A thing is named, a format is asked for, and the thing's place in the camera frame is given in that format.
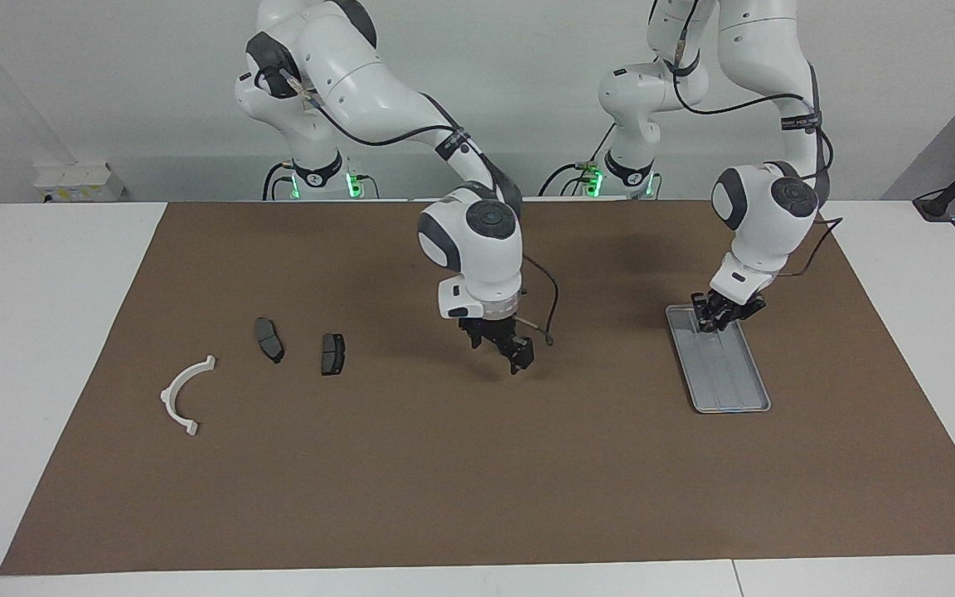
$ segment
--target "brown mat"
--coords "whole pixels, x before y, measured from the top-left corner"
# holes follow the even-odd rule
[[[420,209],[171,205],[0,574],[955,552],[955,447],[834,242],[746,325],[773,410],[697,415],[663,310],[729,244],[708,204],[528,206],[564,296],[515,378],[437,317]],[[191,438],[158,393],[208,354]]]

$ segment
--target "black mount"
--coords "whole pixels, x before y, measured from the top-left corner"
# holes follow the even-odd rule
[[[327,185],[327,182],[331,181],[331,178],[336,177],[337,174],[341,172],[342,166],[344,165],[345,160],[342,159],[342,152],[338,151],[333,162],[330,162],[326,166],[318,167],[318,169],[315,170],[300,167],[297,160],[294,160],[293,171],[304,180],[304,184],[312,188],[321,189]]]
[[[481,346],[483,339],[496,344],[500,354],[511,362],[512,375],[518,375],[520,370],[527,369],[533,364],[533,340],[515,334],[515,318],[513,317],[499,321],[461,318],[459,329],[470,337],[470,347],[475,351]]]
[[[953,217],[948,214],[947,207],[941,196],[933,199],[913,199],[916,211],[928,222],[952,222]]]
[[[746,305],[739,305],[716,290],[708,294],[692,294],[691,303],[695,307],[700,332],[723,332],[733,321],[746,320],[765,309],[765,298],[761,294],[755,294]]]

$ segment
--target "white plastic part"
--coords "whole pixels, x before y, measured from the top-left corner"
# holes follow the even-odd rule
[[[522,228],[515,219],[514,234],[508,238],[499,239],[486,237],[475,233],[468,226],[466,219],[467,208],[480,197],[469,189],[455,189],[448,194],[447,199],[437,201],[422,212],[431,216],[443,228],[444,233],[451,239],[459,256],[459,274],[463,276],[463,291],[473,301],[482,304],[482,310],[500,311],[516,308],[518,294],[522,288]],[[435,264],[440,265],[444,250],[436,248],[431,239],[419,242],[425,254]],[[441,313],[447,313],[458,307],[456,301],[441,303]]]
[[[285,0],[263,0],[263,12],[279,19],[266,29],[289,50],[304,79],[315,87],[315,100],[346,131],[360,139],[382,141],[424,126],[450,126],[429,99],[395,78],[367,39],[334,2],[321,2],[293,18],[279,14]],[[251,56],[250,73],[258,76]],[[435,129],[410,140],[436,148],[450,131]],[[473,140],[457,151],[448,166],[465,181],[492,186],[492,174]]]
[[[661,131],[652,121],[654,114],[683,109],[677,98],[670,64],[676,59],[677,44],[687,14],[695,0],[657,2],[651,21],[647,24],[647,44],[658,56],[647,63],[626,65],[606,73],[599,83],[599,105],[614,118],[618,125],[610,144],[610,155],[615,162],[625,167],[642,169],[655,159]],[[715,2],[702,0],[687,29],[685,54],[680,64],[683,67],[695,64],[700,49],[702,33],[708,26]],[[705,61],[678,80],[680,95],[688,105],[698,105],[710,88],[710,75]],[[647,181],[629,185],[607,177],[604,182],[607,194],[624,192],[633,194],[637,186]]]
[[[710,288],[742,305],[754,292],[773,283],[777,272],[788,263],[789,255],[806,238],[816,211],[799,218],[773,199],[773,183],[783,174],[779,167],[765,163],[761,167],[736,166],[730,170],[739,174],[743,184],[740,199],[746,204],[746,215],[735,230],[732,250],[721,262]],[[731,199],[723,185],[714,188],[713,205],[721,219],[727,219],[725,211],[731,214]]]
[[[197,364],[192,364],[192,366],[187,367],[187,369],[182,370],[182,373],[176,376],[171,385],[166,389],[162,390],[160,393],[160,401],[164,403],[164,408],[167,409],[167,415],[171,416],[176,423],[187,428],[187,434],[194,435],[197,432],[197,422],[196,420],[183,419],[175,411],[175,398],[179,396],[179,390],[182,389],[183,385],[186,385],[187,381],[193,379],[194,376],[205,373],[205,371],[212,371],[216,367],[216,357],[209,355],[204,362]]]
[[[759,95],[795,94],[806,98],[777,99],[781,117],[812,112],[812,72],[798,42],[797,3],[793,0],[723,0],[717,39],[720,70],[732,83]],[[817,137],[783,131],[786,162],[803,177],[817,170]],[[806,181],[816,186],[816,180]]]
[[[332,126],[319,113],[306,113],[307,106],[304,99],[295,97],[276,99],[268,92],[253,84],[253,78],[235,81],[235,99],[243,112],[250,118],[264,122],[276,128],[289,146],[293,160],[300,167],[307,170],[318,170],[326,167],[337,159],[337,134]],[[326,181],[316,182],[316,186],[308,184],[303,178],[296,178],[298,188],[304,197],[312,194],[340,194],[348,197],[348,180],[345,175],[350,167],[349,156],[342,153],[344,165],[335,177]]]
[[[422,248],[422,252],[425,253],[425,256],[429,257],[429,260],[440,265],[441,268],[448,267],[448,254],[444,253],[443,249],[440,249],[433,241],[429,240],[429,237],[421,234],[418,235],[418,243]]]
[[[455,309],[465,309],[467,318],[485,317],[485,307],[481,301],[467,292],[466,276],[458,275],[453,279],[446,279],[437,287],[437,305],[440,307],[440,317],[458,318],[451,316]]]
[[[713,187],[712,201],[713,211],[717,212],[717,216],[720,216],[721,220],[727,222],[732,217],[732,200],[731,197],[728,197],[724,185],[719,184]]]

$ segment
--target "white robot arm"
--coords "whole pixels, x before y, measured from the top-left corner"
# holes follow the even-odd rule
[[[342,155],[326,118],[306,112],[303,98],[273,98],[250,79],[242,75],[235,81],[235,98],[250,118],[274,126],[285,138],[294,184],[304,196],[349,192],[349,157]]]
[[[705,332],[724,329],[764,307],[759,291],[776,279],[806,237],[829,192],[823,154],[827,137],[820,129],[815,71],[798,44],[797,0],[657,1],[647,28],[656,63],[618,69],[600,86],[600,103],[618,125],[618,136],[604,156],[611,180],[626,189],[644,186],[660,137],[648,121],[651,114],[725,112],[691,107],[709,84],[696,41],[719,1],[721,70],[740,87],[774,98],[786,158],[729,167],[713,188],[713,207],[735,231],[735,241],[710,292],[693,296]]]
[[[515,334],[514,318],[522,267],[518,187],[435,99],[411,90],[388,70],[375,49],[374,23],[356,0],[313,7],[300,0],[264,0],[258,24],[260,33],[246,47],[250,72],[239,80],[250,89],[235,94],[249,98],[259,92],[311,106],[316,120],[306,124],[293,117],[262,118],[288,139],[300,129],[307,132],[307,126],[318,129],[323,119],[366,146],[409,139],[428,144],[463,179],[419,219],[424,253],[458,274],[440,285],[441,316],[457,318],[475,348],[482,339],[496,344],[511,362],[511,373],[526,369],[533,344]],[[300,152],[294,149],[295,155]]]

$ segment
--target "gray tray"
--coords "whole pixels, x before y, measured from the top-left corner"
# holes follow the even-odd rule
[[[723,332],[702,333],[690,305],[672,305],[666,316],[695,410],[740,413],[772,408],[739,322]]]

